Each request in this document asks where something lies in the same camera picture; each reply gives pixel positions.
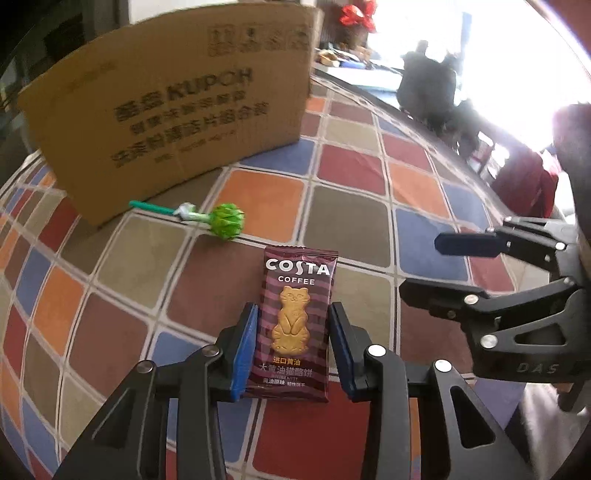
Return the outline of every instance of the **blue gripper pad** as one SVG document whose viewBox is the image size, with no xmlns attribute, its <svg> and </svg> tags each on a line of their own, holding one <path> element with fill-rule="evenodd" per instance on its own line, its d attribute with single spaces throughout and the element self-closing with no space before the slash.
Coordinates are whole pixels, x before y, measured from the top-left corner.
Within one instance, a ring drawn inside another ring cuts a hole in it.
<svg viewBox="0 0 591 480">
<path fill-rule="evenodd" d="M 352 399 L 356 392 L 355 383 L 353 382 L 353 358 L 341 324 L 331 312 L 329 312 L 329 319 L 330 344 L 332 345 L 336 366 L 339 370 L 340 386 L 349 399 Z"/>
<path fill-rule="evenodd" d="M 506 250 L 494 233 L 440 233 L 434 243 L 442 255 L 494 258 Z"/>
<path fill-rule="evenodd" d="M 258 306 L 255 305 L 246 321 L 244 333 L 232 365 L 232 383 L 230 385 L 232 401 L 240 399 L 246 390 L 246 381 L 251 374 L 252 360 L 255 356 L 257 319 Z"/>
</svg>

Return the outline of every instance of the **maroon snack wrapper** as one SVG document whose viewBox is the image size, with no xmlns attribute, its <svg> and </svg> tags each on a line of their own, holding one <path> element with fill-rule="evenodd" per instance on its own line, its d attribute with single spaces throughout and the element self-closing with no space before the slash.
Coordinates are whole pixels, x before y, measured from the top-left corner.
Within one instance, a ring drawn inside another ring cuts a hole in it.
<svg viewBox="0 0 591 480">
<path fill-rule="evenodd" d="M 327 312 L 338 257 L 305 247 L 265 248 L 248 395 L 328 401 Z"/>
</svg>

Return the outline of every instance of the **red decoration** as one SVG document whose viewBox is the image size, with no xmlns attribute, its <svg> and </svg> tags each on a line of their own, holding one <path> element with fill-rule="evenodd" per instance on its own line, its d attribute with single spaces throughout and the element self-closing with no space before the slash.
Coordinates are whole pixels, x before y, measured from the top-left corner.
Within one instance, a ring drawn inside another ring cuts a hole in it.
<svg viewBox="0 0 591 480">
<path fill-rule="evenodd" d="M 375 33 L 375 23 L 372 18 L 378 4 L 375 0 L 364 0 L 363 10 L 355 5 L 345 5 L 340 22 L 343 25 L 363 25 L 369 33 Z"/>
</svg>

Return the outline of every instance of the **cat-shaped cookie image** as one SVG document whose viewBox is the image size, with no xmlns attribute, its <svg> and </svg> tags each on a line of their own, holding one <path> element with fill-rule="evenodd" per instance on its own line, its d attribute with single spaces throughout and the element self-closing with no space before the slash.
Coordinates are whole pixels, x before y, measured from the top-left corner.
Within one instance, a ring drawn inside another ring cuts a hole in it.
<svg viewBox="0 0 591 480">
<path fill-rule="evenodd" d="M 310 332 L 306 328 L 306 305 L 310 303 L 308 289 L 285 286 L 279 297 L 283 308 L 279 311 L 277 325 L 272 331 L 271 347 L 284 355 L 305 353 L 310 339 Z"/>
</svg>

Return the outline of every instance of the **table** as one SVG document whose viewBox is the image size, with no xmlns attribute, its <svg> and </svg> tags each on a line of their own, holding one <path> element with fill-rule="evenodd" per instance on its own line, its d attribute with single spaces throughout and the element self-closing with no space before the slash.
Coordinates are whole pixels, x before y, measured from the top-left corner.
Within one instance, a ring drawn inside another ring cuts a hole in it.
<svg viewBox="0 0 591 480">
<path fill-rule="evenodd" d="M 547 275 L 505 257 L 437 253 L 439 232 L 498 225 L 503 207 L 418 125 L 326 78 L 314 80 L 298 143 L 150 200 L 192 202 L 202 211 L 235 202 L 246 227 L 233 242 L 137 210 L 95 229 L 43 158 L 7 183 L 0 204 L 0 410 L 6 437 L 38 480 L 55 472 L 136 362 L 180 361 L 234 324 L 244 302 L 258 301 L 266 244 L 338 250 L 333 299 L 352 323 L 406 360 L 448 359 L 482 386 L 479 395 L 501 423 L 511 416 L 523 386 L 474 379 L 459 325 L 408 307 L 397 287 L 418 277 L 506 293 L 545 283 Z M 334 360 L 330 365 L 329 404 L 220 405 L 229 478 L 359 478 L 368 406 L 348 402 Z M 418 478 L 415 402 L 411 411 Z M 175 419 L 173 402 L 168 480 L 176 476 Z"/>
</svg>

